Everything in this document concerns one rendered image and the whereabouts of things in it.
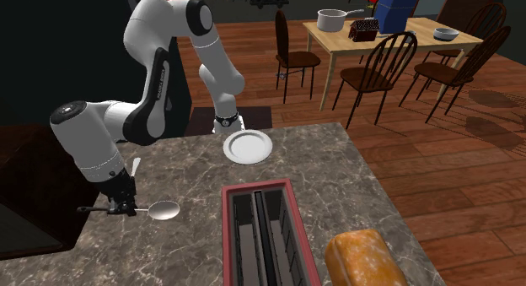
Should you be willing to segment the silver ladle with black handle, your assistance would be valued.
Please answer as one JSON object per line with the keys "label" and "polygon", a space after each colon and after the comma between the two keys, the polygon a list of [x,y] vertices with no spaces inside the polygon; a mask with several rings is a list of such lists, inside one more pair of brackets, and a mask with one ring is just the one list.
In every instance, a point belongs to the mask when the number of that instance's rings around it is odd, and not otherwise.
{"label": "silver ladle with black handle", "polygon": [[118,205],[114,201],[110,203],[108,208],[97,207],[78,207],[78,213],[88,213],[95,211],[103,211],[107,214],[127,214],[128,216],[135,216],[137,212],[146,212],[148,216],[155,220],[168,220],[177,216],[180,212],[180,205],[172,201],[159,201],[153,203],[148,208],[132,208],[130,205]]}

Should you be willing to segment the red toaster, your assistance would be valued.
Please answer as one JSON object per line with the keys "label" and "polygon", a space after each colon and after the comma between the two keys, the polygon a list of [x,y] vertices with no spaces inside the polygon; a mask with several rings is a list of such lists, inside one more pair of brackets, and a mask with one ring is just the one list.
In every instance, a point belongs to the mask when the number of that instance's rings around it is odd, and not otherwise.
{"label": "red toaster", "polygon": [[225,186],[223,286],[321,286],[291,181]]}

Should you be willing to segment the white plate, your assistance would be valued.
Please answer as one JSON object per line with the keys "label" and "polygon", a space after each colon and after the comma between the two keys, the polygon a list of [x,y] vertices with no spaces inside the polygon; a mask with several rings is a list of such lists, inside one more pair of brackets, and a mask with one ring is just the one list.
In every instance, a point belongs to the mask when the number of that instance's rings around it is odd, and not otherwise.
{"label": "white plate", "polygon": [[267,159],[273,144],[268,135],[258,130],[242,130],[232,133],[223,143],[228,159],[241,165],[253,165]]}

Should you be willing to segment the dark wooden chair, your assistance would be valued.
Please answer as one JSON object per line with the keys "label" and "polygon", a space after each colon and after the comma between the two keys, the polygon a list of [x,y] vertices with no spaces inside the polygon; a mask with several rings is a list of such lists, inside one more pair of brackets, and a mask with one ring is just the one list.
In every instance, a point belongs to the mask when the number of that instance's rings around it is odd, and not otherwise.
{"label": "dark wooden chair", "polygon": [[383,92],[374,124],[378,123],[387,93],[394,88],[400,75],[415,55],[416,48],[417,38],[412,32],[392,34],[377,44],[363,67],[350,67],[340,72],[341,85],[332,109],[335,109],[344,83],[357,91],[346,128],[349,127],[355,109],[361,103],[364,94]]}
{"label": "dark wooden chair", "polygon": [[311,51],[289,51],[289,36],[286,17],[281,10],[276,11],[275,16],[276,46],[278,60],[278,69],[276,74],[276,86],[279,86],[279,80],[285,79],[283,103],[286,103],[288,75],[294,73],[297,68],[302,73],[301,84],[303,84],[305,69],[311,67],[311,84],[310,96],[313,95],[314,89],[314,70],[321,64],[321,60]]}
{"label": "dark wooden chair", "polygon": [[[470,16],[469,22],[462,22],[459,29],[468,35],[472,35],[484,40],[487,36],[502,27],[507,16],[507,10],[502,3],[488,3],[479,8]],[[454,22],[460,18],[467,18],[465,14],[456,13],[453,16]],[[438,23],[453,25],[453,22],[447,22],[446,18],[437,18]],[[460,50],[440,50],[432,53],[442,56],[440,64],[447,65],[449,60],[457,57]]]}
{"label": "dark wooden chair", "polygon": [[424,77],[428,78],[429,83],[431,83],[431,81],[436,81],[440,84],[445,85],[445,90],[439,94],[435,106],[433,106],[430,114],[426,119],[426,123],[428,123],[428,121],[431,119],[434,111],[437,109],[438,105],[442,101],[443,96],[445,95],[445,92],[448,90],[448,88],[457,88],[456,94],[452,98],[447,110],[445,111],[445,114],[447,114],[451,106],[457,99],[459,92],[464,87],[464,85],[474,80],[475,74],[504,43],[504,41],[508,38],[510,32],[511,27],[504,26],[496,30],[490,36],[488,36],[480,45],[478,45],[475,48],[475,51],[463,64],[460,70],[436,62],[424,62],[415,65],[414,69],[416,72],[416,77],[411,83],[408,90],[406,90],[405,95],[401,99],[399,105],[403,104],[405,98],[410,93],[417,78],[420,75],[423,75]]}

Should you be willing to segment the golden bread loaf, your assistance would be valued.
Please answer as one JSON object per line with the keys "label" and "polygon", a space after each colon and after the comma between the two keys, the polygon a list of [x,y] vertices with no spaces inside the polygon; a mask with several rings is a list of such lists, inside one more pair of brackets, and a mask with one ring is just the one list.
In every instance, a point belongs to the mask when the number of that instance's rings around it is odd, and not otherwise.
{"label": "golden bread loaf", "polygon": [[376,229],[336,235],[325,249],[333,286],[409,286]]}

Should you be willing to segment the light wooden dining table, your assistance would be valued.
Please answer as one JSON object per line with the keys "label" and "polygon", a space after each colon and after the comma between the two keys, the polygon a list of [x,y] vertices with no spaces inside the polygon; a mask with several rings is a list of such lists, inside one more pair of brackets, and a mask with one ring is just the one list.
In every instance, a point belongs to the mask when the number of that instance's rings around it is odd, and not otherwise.
{"label": "light wooden dining table", "polygon": [[[325,89],[319,107],[320,111],[322,111],[325,106],[325,101],[335,71],[337,57],[368,55],[376,45],[383,40],[380,35],[377,35],[377,38],[374,41],[353,42],[348,38],[351,24],[352,21],[347,20],[344,23],[342,30],[338,32],[324,32],[318,29],[316,22],[303,23],[303,26],[308,31],[307,51],[311,51],[312,39],[315,39],[325,51],[330,54]],[[460,53],[452,63],[451,68],[456,68],[465,55],[482,42],[481,39],[468,35],[462,31],[460,31],[459,35],[452,41],[435,40],[433,32],[436,28],[446,28],[446,25],[439,24],[438,22],[427,18],[408,18],[405,29],[414,30],[416,32],[417,51],[440,51],[447,49],[460,50]]]}

